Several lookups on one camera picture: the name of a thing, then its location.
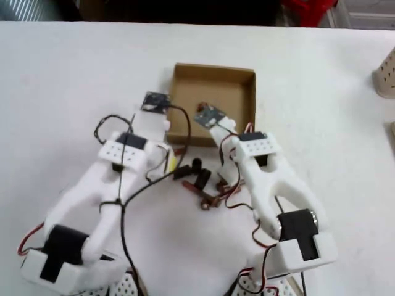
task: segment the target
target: white pegboard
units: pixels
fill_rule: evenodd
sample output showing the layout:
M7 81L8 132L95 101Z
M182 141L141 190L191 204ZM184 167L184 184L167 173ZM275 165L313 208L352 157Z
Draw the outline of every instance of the white pegboard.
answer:
M123 164L123 166L132 169L139 168L141 164L146 161L146 153L144 150L125 146L122 162L122 151L123 143L108 140L100 149L98 156L101 159L108 160L119 165Z
M240 148L245 156L260 156L278 152L280 147L270 135L266 139L241 141Z
M250 279L250 277L245 276L240 279L240 283L243 285L243 287L247 288L250 291L257 291L259 288L259 285L257 285L254 281ZM268 281L267 287L277 287L278 288L278 296L299 296L291 287L287 279L282 279L280 281ZM276 295L276 290L271 289L271 288L266 288L262 292L261 295L263 296L277 296ZM232 296L249 296L249 295L255 295L255 294L250 294L246 291L244 291L242 288L240 288L239 285L236 285Z
M125 273L122 280L111 286L100 287L96 290L87 290L76 296L135 296L137 295L136 284L129 273Z

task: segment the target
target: white table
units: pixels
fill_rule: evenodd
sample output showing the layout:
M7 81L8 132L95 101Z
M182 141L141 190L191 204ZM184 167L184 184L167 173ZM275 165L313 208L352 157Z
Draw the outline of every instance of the white table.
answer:
M147 90L166 92L176 62L255 69L257 126L274 132L323 202L338 244L335 264L306 272L309 295L392 294L395 159L386 123L395 101L376 95L370 74L395 32L9 22L0 37L4 295L53 295L20 277L19 240L95 159L99 119L129 116ZM214 157L204 164L215 168ZM70 224L89 231L97 217L82 208ZM150 295L221 295L260 251L253 227L246 210L200 211L170 180L127 213L129 249ZM109 249L122 254L118 231Z

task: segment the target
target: circuit board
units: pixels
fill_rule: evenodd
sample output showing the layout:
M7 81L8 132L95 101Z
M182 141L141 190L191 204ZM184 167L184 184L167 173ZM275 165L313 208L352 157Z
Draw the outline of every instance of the circuit board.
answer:
M147 92L144 98L141 110L152 112L156 114L166 114L168 107L164 107L170 104L170 98L167 94L160 94L158 92Z
M221 110L209 104L201 104L199 109L199 113L195 115L194 121L208 130L226 116Z

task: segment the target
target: cardboard box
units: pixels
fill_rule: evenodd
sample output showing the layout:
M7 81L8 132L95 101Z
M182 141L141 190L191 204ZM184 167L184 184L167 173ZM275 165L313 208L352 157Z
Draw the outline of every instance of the cardboard box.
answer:
M170 100L183 107L191 119L191 145L214 146L210 133L194 122L198 104L206 102L236 121L238 133L249 122L255 123L255 72L249 69L209 65L176 64ZM188 134L185 117L179 110L169 110L171 122L167 139L184 144Z

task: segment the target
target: small black component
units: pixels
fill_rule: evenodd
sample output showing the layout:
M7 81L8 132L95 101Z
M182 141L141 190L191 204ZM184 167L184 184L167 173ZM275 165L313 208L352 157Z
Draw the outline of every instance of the small black component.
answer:
M165 115L168 109L166 105L170 105L170 98L167 94L148 91L141 106L141 110Z
M178 180L186 176L189 176L191 174L192 174L192 168L189 165L183 165L179 168L176 168L173 174L173 179Z
M192 174L199 174L202 170L202 160L200 158L194 158L192 160Z
M202 104L201 106L202 110L195 115L194 121L208 130L218 124L218 121L225 117L225 114L221 110L211 105Z
M207 168L203 168L196 178L194 184L195 187L198 188L200 191L203 191L210 177L211 177L211 171L208 170Z
M121 173L123 171L124 166L119 165L118 163L112 163L112 170L116 171L117 173Z
M113 261L114 258L107 256L105 254L101 255L100 260L104 260L104 261Z
M139 137L131 133L122 133L116 140L117 143L121 143L130 147L134 147L140 150L144 150L144 146L147 143L146 138Z
M40 278L56 282L63 263L82 265L81 249L87 234L62 225L55 225L42 252L47 254Z
M266 139L266 138L267 138L267 135L262 134L262 132L260 132L260 131L255 131L253 133L239 134L239 139L240 139L240 141L243 141L243 142Z
M310 210L298 210L279 214L282 229L280 242L297 239L304 261L318 258L317 248L313 236L318 234Z
M266 155L255 156L254 158L255 158L255 160L257 161L258 166L259 166L260 168L266 167L266 166L267 166L268 154L266 154Z

